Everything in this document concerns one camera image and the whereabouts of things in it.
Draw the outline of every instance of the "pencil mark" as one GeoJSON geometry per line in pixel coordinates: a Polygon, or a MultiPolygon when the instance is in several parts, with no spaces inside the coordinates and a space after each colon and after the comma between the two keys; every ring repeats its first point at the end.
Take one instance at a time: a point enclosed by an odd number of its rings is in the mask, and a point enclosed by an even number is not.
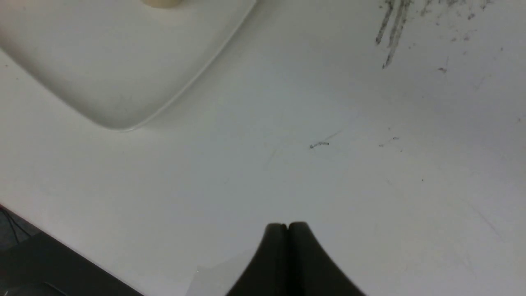
{"type": "Polygon", "coordinates": [[[396,49],[398,48],[398,43],[402,37],[403,27],[407,22],[407,11],[409,10],[409,5],[411,0],[400,0],[400,7],[398,8],[397,17],[395,19],[395,24],[391,30],[391,35],[389,37],[389,55],[387,56],[386,63],[382,66],[382,69],[388,67],[395,55],[396,49]]]}
{"type": "Polygon", "coordinates": [[[500,231],[495,227],[495,225],[493,225],[493,223],[491,223],[491,221],[484,215],[482,214],[481,211],[479,211],[479,209],[477,209],[474,205],[472,205],[470,202],[467,202],[469,207],[475,211],[475,213],[479,216],[479,218],[484,221],[484,223],[489,226],[489,228],[491,228],[491,230],[493,230],[493,233],[498,236],[498,238],[503,241],[504,239],[502,238],[502,235],[500,234],[500,231]]]}
{"type": "Polygon", "coordinates": [[[376,36],[376,45],[379,45],[380,42],[382,41],[383,34],[385,33],[386,28],[387,28],[387,23],[389,22],[389,19],[391,18],[391,14],[395,7],[394,6],[395,0],[386,0],[386,3],[388,7],[387,7],[386,15],[383,18],[382,25],[380,26],[380,31],[378,32],[378,35],[376,36]]]}
{"type": "Polygon", "coordinates": [[[314,149],[314,147],[322,146],[322,145],[329,145],[327,142],[318,142],[316,144],[313,144],[310,146],[311,149],[314,149]]]}

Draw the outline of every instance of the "scratch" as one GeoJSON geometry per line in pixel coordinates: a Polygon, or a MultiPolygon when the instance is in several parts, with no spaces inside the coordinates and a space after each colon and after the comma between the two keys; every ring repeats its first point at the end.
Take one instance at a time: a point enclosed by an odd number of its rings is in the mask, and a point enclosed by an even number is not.
{"type": "Polygon", "coordinates": [[[383,18],[382,25],[380,27],[380,31],[378,32],[378,36],[376,36],[376,45],[379,45],[380,42],[382,41],[383,34],[385,33],[386,28],[387,28],[387,23],[389,22],[389,19],[391,18],[391,14],[395,7],[394,6],[395,0],[389,0],[388,2],[386,1],[386,3],[388,4],[389,7],[387,8],[386,15],[383,18]]]}
{"type": "Polygon", "coordinates": [[[471,256],[469,256],[469,254],[466,254],[466,262],[464,265],[466,266],[466,269],[477,278],[477,273],[475,272],[475,269],[473,269],[473,263],[471,263],[471,256]]]}
{"type": "Polygon", "coordinates": [[[470,202],[467,202],[467,203],[468,203],[469,207],[472,210],[474,210],[475,213],[477,213],[479,218],[482,219],[482,221],[484,221],[484,223],[486,223],[486,225],[489,226],[489,228],[491,228],[491,230],[493,230],[495,235],[498,236],[501,241],[503,241],[504,239],[502,238],[502,235],[500,234],[499,230],[495,227],[495,225],[493,225],[493,223],[491,223],[491,221],[489,221],[488,218],[484,214],[482,214],[482,212],[480,212],[479,209],[477,209],[474,205],[472,205],[470,202]]]}
{"type": "Polygon", "coordinates": [[[267,159],[267,162],[265,163],[265,166],[268,166],[272,162],[272,159],[274,159],[274,156],[276,156],[277,152],[278,152],[277,148],[274,148],[272,150],[272,153],[270,154],[269,158],[267,159]]]}
{"type": "Polygon", "coordinates": [[[484,80],[486,80],[487,77],[491,77],[491,75],[490,75],[490,76],[484,76],[484,77],[482,77],[482,78],[480,79],[479,83],[478,83],[477,85],[475,85],[475,86],[473,87],[473,89],[475,89],[476,91],[478,91],[478,90],[480,89],[480,87],[482,86],[482,84],[484,83],[484,80]]]}
{"type": "Polygon", "coordinates": [[[342,131],[343,131],[343,130],[339,130],[339,131],[337,131],[336,133],[334,133],[334,134],[328,136],[327,138],[325,138],[324,142],[326,142],[326,141],[328,141],[328,140],[334,138],[335,136],[337,136],[337,135],[338,135],[339,133],[341,133],[342,131]]]}

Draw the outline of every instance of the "white countertop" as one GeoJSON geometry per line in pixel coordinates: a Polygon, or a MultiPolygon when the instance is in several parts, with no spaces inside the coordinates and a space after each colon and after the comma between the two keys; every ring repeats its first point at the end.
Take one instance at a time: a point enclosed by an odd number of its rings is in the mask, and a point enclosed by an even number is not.
{"type": "Polygon", "coordinates": [[[129,133],[0,54],[0,203],[145,295],[222,295],[296,220],[369,295],[521,295],[526,5],[495,2],[410,10],[382,70],[377,1],[263,0],[129,133]]]}

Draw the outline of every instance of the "scuff mark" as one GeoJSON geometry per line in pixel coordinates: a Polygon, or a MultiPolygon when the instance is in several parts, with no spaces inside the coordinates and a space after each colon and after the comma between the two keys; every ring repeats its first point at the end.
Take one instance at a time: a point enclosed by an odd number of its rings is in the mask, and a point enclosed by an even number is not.
{"type": "Polygon", "coordinates": [[[501,241],[504,241],[504,239],[502,238],[502,235],[500,234],[500,231],[495,227],[495,225],[493,225],[493,223],[491,223],[491,221],[484,215],[482,214],[481,211],[479,211],[479,209],[477,209],[474,205],[472,205],[470,202],[467,202],[469,207],[479,216],[479,218],[484,221],[484,223],[489,226],[489,228],[491,228],[491,230],[493,231],[493,233],[501,240],[501,241]]]}

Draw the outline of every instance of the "white plastic tray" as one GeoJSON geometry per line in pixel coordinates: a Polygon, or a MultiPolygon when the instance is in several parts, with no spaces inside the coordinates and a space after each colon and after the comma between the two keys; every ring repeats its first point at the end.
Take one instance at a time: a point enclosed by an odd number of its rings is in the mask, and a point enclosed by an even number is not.
{"type": "Polygon", "coordinates": [[[180,96],[256,0],[0,0],[0,46],[68,105],[132,130],[180,96]]]}

